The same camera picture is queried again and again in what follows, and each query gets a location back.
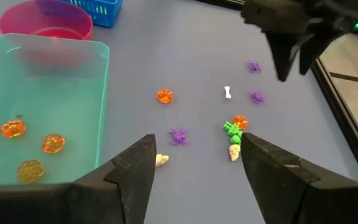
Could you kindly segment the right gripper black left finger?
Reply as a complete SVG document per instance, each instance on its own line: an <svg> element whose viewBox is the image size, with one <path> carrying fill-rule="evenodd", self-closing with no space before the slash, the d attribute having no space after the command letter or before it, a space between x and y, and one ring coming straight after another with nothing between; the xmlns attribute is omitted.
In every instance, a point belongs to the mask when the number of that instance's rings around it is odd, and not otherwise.
<svg viewBox="0 0 358 224"><path fill-rule="evenodd" d="M143 224L155 175L156 140L147 134L70 190L72 224Z"/></svg>

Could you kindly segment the cream plastic skull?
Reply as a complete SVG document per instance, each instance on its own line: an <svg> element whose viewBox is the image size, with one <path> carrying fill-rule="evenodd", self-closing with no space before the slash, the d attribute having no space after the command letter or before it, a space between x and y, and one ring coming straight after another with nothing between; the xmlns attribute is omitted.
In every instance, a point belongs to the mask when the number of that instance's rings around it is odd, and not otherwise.
<svg viewBox="0 0 358 224"><path fill-rule="evenodd" d="M157 154L155 158L155 166L159 167L163 165L164 163L168 162L169 156L164 154Z"/></svg>
<svg viewBox="0 0 358 224"><path fill-rule="evenodd" d="M241 146L238 144L232 144L228 148L229 156L232 162L236 161L239 158L241 152Z"/></svg>

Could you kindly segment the pink translucent plastic bowl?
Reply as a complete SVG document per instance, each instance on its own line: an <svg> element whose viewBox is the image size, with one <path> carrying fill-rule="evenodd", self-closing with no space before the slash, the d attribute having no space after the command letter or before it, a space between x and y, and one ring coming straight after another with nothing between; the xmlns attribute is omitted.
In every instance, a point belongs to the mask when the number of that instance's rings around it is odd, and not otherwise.
<svg viewBox="0 0 358 224"><path fill-rule="evenodd" d="M93 23L83 9L60 0L30 0L12 6L0 18L2 34L46 37L46 43L24 45L24 57L48 67L74 66L84 59L86 47L77 40L90 40Z"/></svg>

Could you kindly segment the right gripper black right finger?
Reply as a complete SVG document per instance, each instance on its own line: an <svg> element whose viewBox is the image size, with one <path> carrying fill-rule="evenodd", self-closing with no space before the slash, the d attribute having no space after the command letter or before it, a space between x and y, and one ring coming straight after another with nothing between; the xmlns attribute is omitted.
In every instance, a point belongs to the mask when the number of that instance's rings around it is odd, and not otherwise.
<svg viewBox="0 0 358 224"><path fill-rule="evenodd" d="M320 179L303 159L252 133L243 133L241 158L266 224L299 224L305 190Z"/></svg>

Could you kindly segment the teal translucent plastic bin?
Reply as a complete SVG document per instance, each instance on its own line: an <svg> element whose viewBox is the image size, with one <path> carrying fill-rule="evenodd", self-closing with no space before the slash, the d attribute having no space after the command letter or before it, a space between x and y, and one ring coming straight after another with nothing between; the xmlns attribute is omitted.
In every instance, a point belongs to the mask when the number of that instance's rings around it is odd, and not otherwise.
<svg viewBox="0 0 358 224"><path fill-rule="evenodd" d="M0 128L22 120L26 131L6 138L0 132L0 185L17 185L17 168L29 160L45 167L43 184L71 182L95 169L103 138L108 92L109 47L77 40L86 47L81 63L48 67L27 60L22 51L31 41L46 37L0 36ZM65 139L64 148L45 153L42 139L48 134Z"/></svg>

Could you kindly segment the purple plastic spider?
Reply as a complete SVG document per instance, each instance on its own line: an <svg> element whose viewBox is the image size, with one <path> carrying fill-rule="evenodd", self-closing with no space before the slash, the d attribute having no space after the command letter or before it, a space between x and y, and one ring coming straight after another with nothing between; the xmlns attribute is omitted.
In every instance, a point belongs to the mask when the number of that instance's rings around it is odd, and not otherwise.
<svg viewBox="0 0 358 224"><path fill-rule="evenodd" d="M169 132L170 137L172 138L171 144L173 145L186 145L189 142L186 140L188 131L180 128L180 129L171 129Z"/></svg>
<svg viewBox="0 0 358 224"><path fill-rule="evenodd" d="M261 91L253 91L250 96L254 103L263 103L266 101Z"/></svg>
<svg viewBox="0 0 358 224"><path fill-rule="evenodd" d="M258 61L248 61L246 62L247 68L250 71L250 73L261 73L261 67L258 63Z"/></svg>

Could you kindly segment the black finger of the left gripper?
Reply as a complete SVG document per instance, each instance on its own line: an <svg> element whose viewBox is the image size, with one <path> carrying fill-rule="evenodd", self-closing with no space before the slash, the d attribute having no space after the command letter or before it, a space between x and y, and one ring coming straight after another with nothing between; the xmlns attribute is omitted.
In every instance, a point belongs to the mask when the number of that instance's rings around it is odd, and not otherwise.
<svg viewBox="0 0 358 224"><path fill-rule="evenodd" d="M302 36L266 32L278 80L285 82L290 73L293 61L300 49Z"/></svg>
<svg viewBox="0 0 358 224"><path fill-rule="evenodd" d="M344 35L343 32L324 32L316 34L305 42L300 49L300 73L305 75L312 63L326 50L330 43L342 35Z"/></svg>

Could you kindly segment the blue plastic basket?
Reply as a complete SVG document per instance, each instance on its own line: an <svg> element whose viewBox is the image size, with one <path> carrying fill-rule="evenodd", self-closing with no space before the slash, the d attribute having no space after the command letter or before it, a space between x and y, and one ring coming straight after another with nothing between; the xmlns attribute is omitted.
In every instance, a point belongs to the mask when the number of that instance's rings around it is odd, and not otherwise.
<svg viewBox="0 0 358 224"><path fill-rule="evenodd" d="M83 19L85 11L96 26L112 28L123 0L35 0L47 15Z"/></svg>

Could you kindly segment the orange translucent plastic pumpkin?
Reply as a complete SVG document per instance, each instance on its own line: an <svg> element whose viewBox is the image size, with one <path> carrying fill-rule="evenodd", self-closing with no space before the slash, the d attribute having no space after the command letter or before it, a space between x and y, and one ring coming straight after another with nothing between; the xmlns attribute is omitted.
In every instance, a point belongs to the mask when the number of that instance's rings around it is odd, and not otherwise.
<svg viewBox="0 0 358 224"><path fill-rule="evenodd" d="M56 154L60 152L65 145L65 139L59 134L48 134L42 139L42 149L45 153Z"/></svg>
<svg viewBox="0 0 358 224"><path fill-rule="evenodd" d="M33 183L40 180L45 174L44 165L38 160L24 161L17 168L17 178L24 183Z"/></svg>
<svg viewBox="0 0 358 224"><path fill-rule="evenodd" d="M237 114L233 117L232 123L238 127L240 130L244 130L248 127L249 121L247 117L241 114Z"/></svg>
<svg viewBox="0 0 358 224"><path fill-rule="evenodd" d="M173 93L169 89L161 89L157 92L157 100L160 103L168 104L173 99Z"/></svg>
<svg viewBox="0 0 358 224"><path fill-rule="evenodd" d="M26 131L26 125L22 120L12 120L4 123L1 128L0 132L1 135L6 138L13 138L16 136L20 136L24 134Z"/></svg>

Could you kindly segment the green plastic Halloween figure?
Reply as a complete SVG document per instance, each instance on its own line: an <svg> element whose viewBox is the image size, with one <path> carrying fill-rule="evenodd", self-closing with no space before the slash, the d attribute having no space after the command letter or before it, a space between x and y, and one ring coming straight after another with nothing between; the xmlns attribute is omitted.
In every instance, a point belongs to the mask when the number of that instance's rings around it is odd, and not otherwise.
<svg viewBox="0 0 358 224"><path fill-rule="evenodd" d="M223 130L230 137L229 142L231 144L241 145L243 132L235 124L226 121L223 125Z"/></svg>

